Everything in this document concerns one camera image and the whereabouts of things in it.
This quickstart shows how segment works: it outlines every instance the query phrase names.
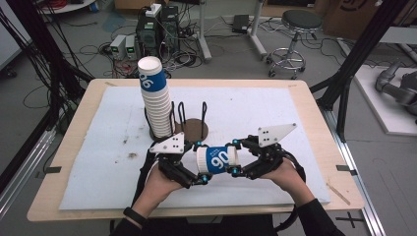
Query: wooden table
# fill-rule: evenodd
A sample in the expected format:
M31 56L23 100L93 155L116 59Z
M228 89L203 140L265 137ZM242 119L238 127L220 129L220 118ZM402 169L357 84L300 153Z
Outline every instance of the wooden table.
M288 88L297 108L311 148L327 183L331 203L326 210L360 209L362 197L350 172L337 171L336 165L345 165L331 136L322 113L302 81L272 80L169 80L171 87L236 87L236 88ZM74 160L83 144L89 124L107 87L138 87L138 80L96 79L83 97L73 121L62 141L51 166L62 166L60 173L47 174L30 207L30 221L70 219L122 218L122 209L112 210L60 210L59 205L67 187ZM225 214L253 214L289 212L292 206L211 206L199 208L156 209L151 216L197 216Z

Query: cup with blue logo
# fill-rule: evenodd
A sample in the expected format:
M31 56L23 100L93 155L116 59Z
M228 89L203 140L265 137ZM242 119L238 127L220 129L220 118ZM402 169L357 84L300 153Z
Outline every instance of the cup with blue logo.
M160 60L152 56L144 57L138 62L138 71L153 134L157 138L171 136L171 126L175 130L175 124L173 117L170 119L171 98Z
M200 173L221 174L229 165L238 165L236 147L199 147L197 167Z

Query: round stool seat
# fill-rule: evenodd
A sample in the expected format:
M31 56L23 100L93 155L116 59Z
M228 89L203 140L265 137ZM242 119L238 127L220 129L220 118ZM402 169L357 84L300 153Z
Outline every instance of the round stool seat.
M288 10L282 14L282 21L292 27L313 30L322 25L322 19L315 14L303 10Z

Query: metal stool legs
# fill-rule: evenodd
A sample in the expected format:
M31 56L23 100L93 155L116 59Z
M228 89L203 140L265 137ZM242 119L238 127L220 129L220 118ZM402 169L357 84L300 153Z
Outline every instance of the metal stool legs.
M293 70L294 74L291 77L291 80L297 79L297 72L304 72L306 69L306 60L298 51L294 50L295 45L298 41L298 36L300 36L300 32L295 32L294 37L291 40L291 44L289 48L278 48L275 49L272 53L270 53L267 57L267 64L270 64L269 73L270 77L275 76L274 68L276 66L287 69Z

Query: stool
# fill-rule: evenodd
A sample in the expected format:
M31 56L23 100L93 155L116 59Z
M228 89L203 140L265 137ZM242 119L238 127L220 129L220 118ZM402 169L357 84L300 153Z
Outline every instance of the stool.
M297 79L297 71L304 72L306 70L306 59L295 51L295 45L297 44L298 37L301 33L310 33L314 38L314 32L322 25L320 17L313 13L303 10L289 10L282 14L282 23L290 30L295 31L295 35L291 40L289 48L277 48L267 57L267 64L271 64L268 75L270 77L275 76L275 66L293 70L294 75L291 80Z

